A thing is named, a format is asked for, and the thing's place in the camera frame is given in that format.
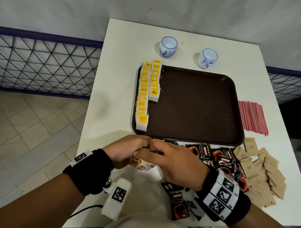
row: white table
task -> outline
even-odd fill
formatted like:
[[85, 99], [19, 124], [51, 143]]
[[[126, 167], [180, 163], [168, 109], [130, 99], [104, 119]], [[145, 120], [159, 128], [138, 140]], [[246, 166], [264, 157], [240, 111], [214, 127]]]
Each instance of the white table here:
[[[164, 36], [178, 41], [178, 49], [169, 59], [159, 55], [159, 42]], [[110, 19], [77, 154], [133, 134], [132, 112], [142, 61], [160, 59], [164, 65], [203, 71], [196, 61], [197, 53], [205, 48], [213, 48], [219, 55], [218, 61], [205, 71], [229, 76], [239, 100], [263, 106], [270, 135], [245, 131], [245, 136], [255, 137], [259, 149], [266, 147], [280, 161], [279, 169], [287, 178], [285, 199], [275, 198], [277, 205], [263, 210], [282, 225], [301, 225], [301, 175], [258, 45]], [[133, 183], [122, 215], [145, 211], [170, 218], [169, 197], [160, 185], [162, 174], [158, 167], [139, 171], [128, 166], [113, 170], [111, 178], [121, 176]], [[88, 196], [77, 211], [104, 204], [107, 197], [103, 192]], [[68, 220], [64, 227], [103, 227], [109, 222], [99, 208], [93, 208]], [[223, 225], [207, 217], [200, 222], [179, 222], [187, 226]]]

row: right hand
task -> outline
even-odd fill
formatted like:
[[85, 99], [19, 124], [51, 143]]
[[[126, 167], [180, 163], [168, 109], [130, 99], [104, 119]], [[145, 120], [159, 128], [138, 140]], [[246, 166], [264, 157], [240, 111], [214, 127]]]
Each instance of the right hand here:
[[[163, 155], [151, 151], [161, 151]], [[134, 156], [159, 165], [166, 181], [200, 191], [209, 168], [185, 146], [173, 145], [159, 139], [153, 140], [150, 151], [138, 150]]]

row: blue and white cup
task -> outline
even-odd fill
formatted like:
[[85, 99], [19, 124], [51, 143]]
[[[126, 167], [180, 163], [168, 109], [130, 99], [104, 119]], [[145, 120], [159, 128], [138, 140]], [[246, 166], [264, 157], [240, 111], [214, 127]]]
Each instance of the blue and white cup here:
[[211, 48], [206, 48], [203, 50], [203, 54], [200, 54], [197, 63], [200, 68], [207, 69], [210, 64], [214, 64], [218, 59], [218, 54], [215, 50]]
[[164, 58], [169, 58], [176, 52], [177, 47], [178, 47], [178, 42], [175, 38], [171, 36], [163, 37], [159, 47], [160, 54]]

